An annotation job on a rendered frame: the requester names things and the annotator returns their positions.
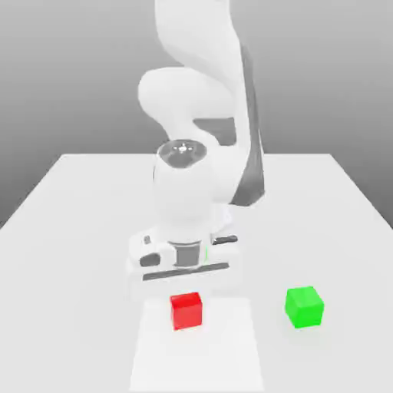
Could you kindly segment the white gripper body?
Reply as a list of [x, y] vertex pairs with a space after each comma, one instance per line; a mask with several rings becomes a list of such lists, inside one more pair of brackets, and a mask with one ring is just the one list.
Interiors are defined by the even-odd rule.
[[240, 258], [225, 256], [198, 267], [159, 270], [127, 260], [127, 286], [133, 299], [168, 298], [189, 292], [208, 293], [240, 284]]

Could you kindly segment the small red cube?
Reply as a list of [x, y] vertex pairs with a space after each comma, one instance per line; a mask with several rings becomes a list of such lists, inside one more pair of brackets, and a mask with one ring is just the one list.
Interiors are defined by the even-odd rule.
[[170, 305], [174, 330], [202, 325], [203, 303], [198, 292], [171, 296]]

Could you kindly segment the small green cube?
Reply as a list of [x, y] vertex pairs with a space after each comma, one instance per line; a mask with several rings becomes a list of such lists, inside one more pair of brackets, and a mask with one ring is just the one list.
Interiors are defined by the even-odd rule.
[[321, 325], [325, 303], [313, 286], [288, 289], [285, 312], [296, 329]]

